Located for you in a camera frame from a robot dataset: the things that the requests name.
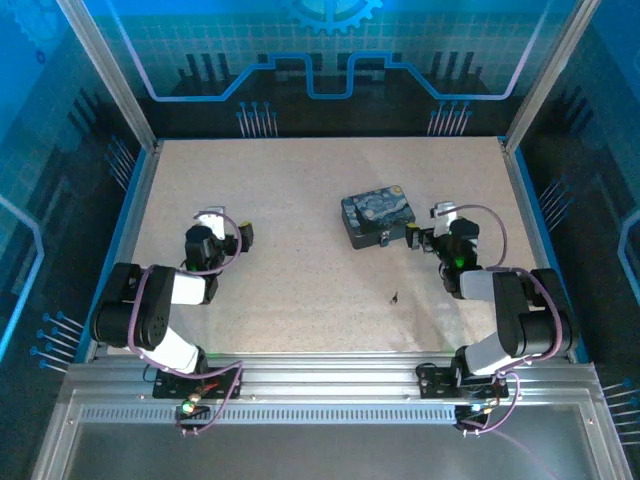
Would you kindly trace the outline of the aluminium side rail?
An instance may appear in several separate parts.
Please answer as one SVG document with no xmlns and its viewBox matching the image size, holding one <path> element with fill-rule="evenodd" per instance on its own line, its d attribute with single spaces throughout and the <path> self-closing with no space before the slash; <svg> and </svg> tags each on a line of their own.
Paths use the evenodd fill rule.
<svg viewBox="0 0 640 480">
<path fill-rule="evenodd" d="M 93 358 L 96 347 L 90 336 L 90 321 L 113 266 L 133 258 L 162 147 L 163 141 L 160 140 L 152 152 L 142 150 L 136 161 L 76 349 L 75 363 L 86 363 Z"/>
<path fill-rule="evenodd" d="M 577 327 L 580 328 L 580 320 L 576 316 L 569 298 L 569 293 L 524 157 L 519 148 L 516 148 L 514 153 L 507 151 L 507 138 L 505 136 L 498 136 L 497 139 L 531 246 L 535 264 L 539 268 L 551 268 L 558 274 L 561 287 L 568 301 L 569 310 L 574 315 Z"/>
</svg>

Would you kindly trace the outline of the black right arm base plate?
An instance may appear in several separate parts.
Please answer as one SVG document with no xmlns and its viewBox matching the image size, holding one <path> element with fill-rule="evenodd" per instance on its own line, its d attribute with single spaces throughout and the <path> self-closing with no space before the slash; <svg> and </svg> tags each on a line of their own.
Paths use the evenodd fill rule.
<svg viewBox="0 0 640 480">
<path fill-rule="evenodd" d="M 505 380 L 496 375 L 474 376 L 462 367 L 439 367 L 425 362 L 415 368 L 417 386 L 422 399 L 487 400 L 507 399 Z"/>
</svg>

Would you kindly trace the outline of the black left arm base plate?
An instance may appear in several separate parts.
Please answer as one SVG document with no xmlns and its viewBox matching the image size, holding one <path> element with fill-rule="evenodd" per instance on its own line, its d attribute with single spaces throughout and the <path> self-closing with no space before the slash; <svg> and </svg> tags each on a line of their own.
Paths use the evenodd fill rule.
<svg viewBox="0 0 640 480">
<path fill-rule="evenodd" d="M 158 371 L 152 396 L 156 399 L 187 399 L 191 394 L 198 394 L 202 399 L 222 400 L 231 388 L 237 371 L 237 368 L 233 368 L 221 375 L 200 380 Z"/>
</svg>

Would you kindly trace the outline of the starry night print tin box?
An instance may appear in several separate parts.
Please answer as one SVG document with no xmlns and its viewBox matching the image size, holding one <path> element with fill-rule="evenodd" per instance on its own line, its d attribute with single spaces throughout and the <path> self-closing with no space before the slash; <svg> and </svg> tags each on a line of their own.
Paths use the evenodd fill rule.
<svg viewBox="0 0 640 480">
<path fill-rule="evenodd" d="M 406 225 L 416 219 L 399 185 L 344 197 L 341 217 L 355 250 L 380 246 L 384 231 L 390 232 L 390 242 L 402 238 Z"/>
</svg>

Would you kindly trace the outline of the aluminium front frame rail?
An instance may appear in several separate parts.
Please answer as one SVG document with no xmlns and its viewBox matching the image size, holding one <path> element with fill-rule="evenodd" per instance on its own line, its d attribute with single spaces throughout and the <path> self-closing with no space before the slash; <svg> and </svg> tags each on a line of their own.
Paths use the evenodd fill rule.
<svg viewBox="0 0 640 480">
<path fill-rule="evenodd" d="M 417 402 L 416 366 L 450 363 L 447 355 L 424 352 L 247 354 L 241 359 L 239 399 L 244 403 Z M 131 355 L 108 355 L 71 366 L 61 392 L 78 401 L 148 403 L 152 386 L 142 371 L 142 362 Z M 521 367 L 517 373 L 525 404 L 604 398 L 591 364 L 557 359 Z"/>
</svg>

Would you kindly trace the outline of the aluminium corner post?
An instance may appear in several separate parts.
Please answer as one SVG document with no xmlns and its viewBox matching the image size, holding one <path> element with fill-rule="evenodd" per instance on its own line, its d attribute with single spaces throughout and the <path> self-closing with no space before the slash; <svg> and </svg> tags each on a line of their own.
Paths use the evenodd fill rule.
<svg viewBox="0 0 640 480">
<path fill-rule="evenodd" d="M 575 0 L 573 9 L 551 49 L 550 55 L 519 107 L 505 140 L 503 152 L 513 155 L 531 127 L 545 100 L 566 68 L 601 0 Z"/>
<path fill-rule="evenodd" d="M 157 139 L 117 60 L 83 0 L 56 0 L 141 147 L 154 153 Z"/>
</svg>

